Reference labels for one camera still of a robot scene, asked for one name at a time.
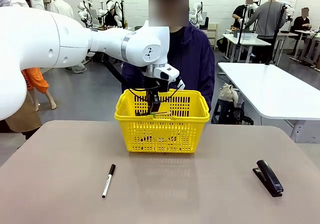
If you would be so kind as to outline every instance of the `tabletop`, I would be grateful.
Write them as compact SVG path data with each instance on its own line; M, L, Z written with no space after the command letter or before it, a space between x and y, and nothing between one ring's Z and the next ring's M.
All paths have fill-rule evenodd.
M233 44L238 43L238 38L235 38L233 34L222 34L224 37L226 37L228 40L230 40ZM270 46L270 43L267 43L263 40L260 40L258 38L254 40L241 40L241 45L252 45L252 46Z
M307 34L307 35L315 35L315 31L310 31L310 30L295 30L296 32Z
M277 66L218 65L261 116L281 120L320 120L320 91Z
M271 197L253 173L260 159L279 178L282 197ZM320 171L283 131L267 126L206 125L195 154L165 154L128 153L117 122L48 122L0 168L0 180L5 224L320 219Z
M225 30L226 32L229 32L229 33L233 33L233 31L232 30ZM281 32L279 32L278 33L278 36L298 36L297 34L294 34L294 33L281 33Z
M292 36L292 37L294 37L294 36L298 36L298 35L295 33L281 33L281 32L279 32L278 36Z

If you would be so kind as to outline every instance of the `orange pants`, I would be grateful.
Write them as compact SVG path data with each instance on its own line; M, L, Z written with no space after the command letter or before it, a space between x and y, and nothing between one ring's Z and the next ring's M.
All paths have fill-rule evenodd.
M33 90L34 87L41 93L47 92L49 84L42 76L40 68L31 68L22 70L28 90Z

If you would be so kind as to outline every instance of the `person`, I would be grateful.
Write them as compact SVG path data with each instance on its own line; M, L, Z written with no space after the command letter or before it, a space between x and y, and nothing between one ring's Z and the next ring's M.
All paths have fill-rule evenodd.
M308 19L307 15L305 12L309 12L309 8L303 8L301 9L301 16L300 17L297 17L295 19L295 22L291 28L291 32L295 33L295 34L298 34L298 36L296 37L293 37L294 39L296 39L296 42L295 42L295 47L293 49L293 52L292 52L292 55L295 55L296 53L296 50L297 50L297 46L298 46L298 40L300 39L302 33L299 33L299 32L296 32L296 30L309 30L309 28L311 27L310 25L310 20ZM307 37L306 36L303 36L302 37L302 40L304 41Z
M29 8L29 5L27 4L26 0L11 0L12 6L16 7L27 7ZM44 77L42 76L40 68L30 68L22 71L22 74L24 76L24 79L27 83L28 91L30 92L35 111L39 110L39 101L36 97L36 93L34 90L34 87L41 93L45 94L48 98L48 101L51 105L51 108L54 110L56 109L57 105L50 94L48 88L49 84L45 81Z
M117 16L117 14L116 14L115 8L113 8L105 16L104 25L105 26L118 26L117 22L115 21L115 16Z
M12 0L0 0L0 7L13 6ZM31 102L29 92L18 111L5 121L10 130L22 133L28 140L41 126L41 120Z
M26 0L11 0L11 4L15 7L29 7Z
M215 85L215 56L209 39L202 30L197 29L188 21L185 22L183 16L173 19L177 17L177 13L183 13L179 12L179 9L187 9L188 0L185 1L186 7L182 4L182 0L159 0L159 2L156 5L160 8L161 15L157 19L160 19L161 23L168 24L170 31L167 62L179 70L179 76L186 85L185 89L201 92L211 109ZM124 63L122 75L127 79L131 88L145 88L144 77L138 67ZM170 83L169 88L177 88L177 86Z
M54 13L58 13L74 19L74 12L71 6L64 0L54 0L54 2L51 3L50 8ZM75 74L80 74L87 70L87 68L82 63L67 69L71 69Z
M268 0L268 2L257 8L247 22L245 28L248 29L256 20L258 20L256 28L258 38L272 44L278 21L280 21L280 28L286 23L286 11L284 12L282 19L279 20L282 6L283 5L276 0ZM264 64L267 63L271 59L272 51L272 46L254 47L252 52L255 54L255 58L253 58L252 62L260 63L261 61Z
M238 28L238 29L241 28L240 20L244 18L244 9L245 9L245 5L240 5L233 12L232 18L235 19L235 22L233 24L234 28ZM250 9L250 11L247 12L247 14L249 17L251 17L254 14L254 10Z
M49 84L43 78L40 68L26 69L22 71L22 74L24 76L25 82L27 83L27 89L33 99L35 111L39 110L39 100L36 97L35 88L40 93L45 94L51 105L51 109L56 109L57 105L48 90Z

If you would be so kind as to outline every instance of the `black marker cap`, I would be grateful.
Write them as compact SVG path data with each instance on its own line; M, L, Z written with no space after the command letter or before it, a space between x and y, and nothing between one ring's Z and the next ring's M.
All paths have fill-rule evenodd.
M113 175L113 174L114 174L115 168L116 168L116 165L115 165L115 164L112 164L112 165L111 165L111 168L110 168L110 171L109 171L109 175Z

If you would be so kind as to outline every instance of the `marker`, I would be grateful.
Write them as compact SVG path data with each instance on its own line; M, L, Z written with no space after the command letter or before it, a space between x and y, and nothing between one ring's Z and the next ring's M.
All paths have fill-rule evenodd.
M114 174L114 170L116 168L116 165L112 164L111 167L110 167L110 171L109 171L109 175L108 175L108 179L106 180L106 184L105 184L105 188L104 188L104 191L102 193L102 198L105 198L106 194L107 194L107 191L108 191L108 187L109 187L109 184L110 184L110 181L111 181L111 177L112 175Z

